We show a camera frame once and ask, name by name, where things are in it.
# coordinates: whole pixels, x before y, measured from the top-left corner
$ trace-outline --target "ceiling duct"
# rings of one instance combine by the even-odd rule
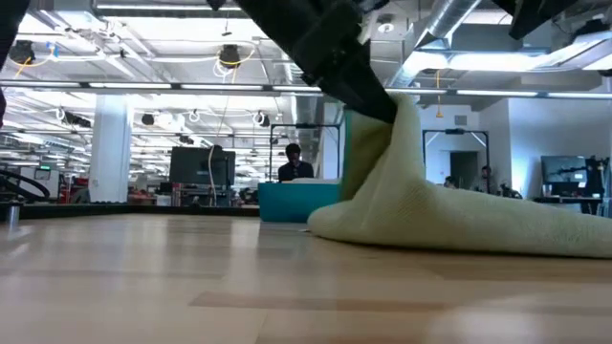
[[[441,42],[448,48],[447,39],[463,23],[470,13],[480,4],[481,0],[436,0],[431,15],[421,22],[410,25],[404,46],[408,51],[400,70],[393,76],[391,87],[407,87],[421,71],[411,71],[405,66],[412,52],[434,42]]]

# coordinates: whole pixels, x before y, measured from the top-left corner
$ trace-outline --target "wall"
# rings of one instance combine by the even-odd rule
[[[489,165],[495,179],[498,183],[512,184],[509,100],[500,100],[483,110],[480,113],[480,127],[489,132]]]
[[[468,116],[468,125],[460,128],[467,130],[479,130],[479,114],[474,113],[467,105],[442,106],[443,118],[436,118],[437,106],[430,106],[419,111],[422,129],[452,129],[456,128],[455,116]],[[434,133],[427,134],[426,142],[433,137]],[[472,136],[450,136],[440,134],[426,148],[426,178],[433,183],[444,183],[445,177],[450,175],[450,152],[477,151],[480,156],[485,155],[484,147]]]
[[[513,188],[530,198],[541,194],[541,156],[610,156],[611,130],[607,101],[511,99]]]

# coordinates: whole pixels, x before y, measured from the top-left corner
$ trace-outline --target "ceiling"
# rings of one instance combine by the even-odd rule
[[[389,84],[404,64],[404,38],[409,25],[426,18],[432,0],[393,1],[382,10],[392,14],[393,31],[374,31],[372,35],[371,64],[382,84]],[[99,4],[132,4],[138,1],[98,1]],[[572,9],[570,18],[589,11],[602,11],[605,1],[580,2],[582,8]],[[202,4],[191,1],[189,4]],[[120,11],[111,11],[117,15]],[[19,29],[18,39],[33,41],[37,67],[25,68],[9,61],[0,79],[32,80],[86,80],[100,82],[183,82],[183,83],[236,83],[236,84],[300,84],[300,70],[250,19],[236,13],[226,17],[164,17],[144,13],[133,16],[100,16],[84,11],[33,11],[27,15]],[[512,18],[491,2],[483,1],[465,23],[495,25],[507,30]],[[240,67],[235,70],[219,68],[218,53],[224,44],[239,47]],[[569,89],[589,90],[595,72],[574,73]],[[557,87],[557,77],[543,75],[538,88]],[[463,88],[524,88],[524,80],[539,75],[522,73],[475,72],[442,70],[435,73],[420,72],[415,81],[423,87]],[[94,122],[97,95],[91,93],[37,92],[26,89],[8,89],[5,92],[9,110],[5,115],[5,128],[36,130],[74,130],[58,119],[57,109],[64,109]],[[149,95],[127,96],[134,109],[134,137],[132,164],[134,171],[152,175],[167,174],[170,147],[181,145],[177,137],[153,136],[147,133],[167,131],[209,135],[198,144],[221,144],[237,150],[239,171],[254,179],[263,179],[269,168],[270,128],[254,123],[253,115],[262,112],[272,123],[297,122],[335,123],[336,114],[323,114],[317,101],[306,102],[291,96],[240,97],[211,95]],[[421,105],[439,101],[438,97],[422,97]],[[443,97],[443,104],[470,105],[482,108],[491,100],[479,97]],[[144,114],[154,115],[152,126],[142,124]],[[317,158],[320,130],[283,128],[274,133],[279,138],[274,147],[273,170],[284,163],[282,148],[289,141],[298,141],[304,147],[305,158]],[[240,139],[228,138],[228,135]],[[45,152],[54,158],[65,172],[86,174],[91,135],[34,135],[44,142],[24,139],[23,135],[4,135],[5,148],[34,150],[7,153],[4,161],[46,160]]]

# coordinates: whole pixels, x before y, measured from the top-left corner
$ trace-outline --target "teal box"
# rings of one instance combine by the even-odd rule
[[[259,216],[264,222],[305,224],[315,210],[338,200],[338,184],[261,183]]]

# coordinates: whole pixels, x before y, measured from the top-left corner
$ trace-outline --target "person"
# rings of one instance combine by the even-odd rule
[[[285,147],[285,155],[289,162],[278,168],[278,181],[290,182],[295,178],[314,178],[315,170],[313,166],[306,161],[301,161],[299,156],[301,155],[301,148],[295,143],[289,144]]]
[[[448,176],[444,180],[444,187],[447,187],[447,188],[457,188],[457,181],[454,178],[452,178],[451,176]]]
[[[480,178],[477,178],[471,189],[477,192],[484,192],[490,195],[497,195],[497,182],[495,181],[495,177],[492,174],[491,167],[486,165],[483,166],[480,170]]]

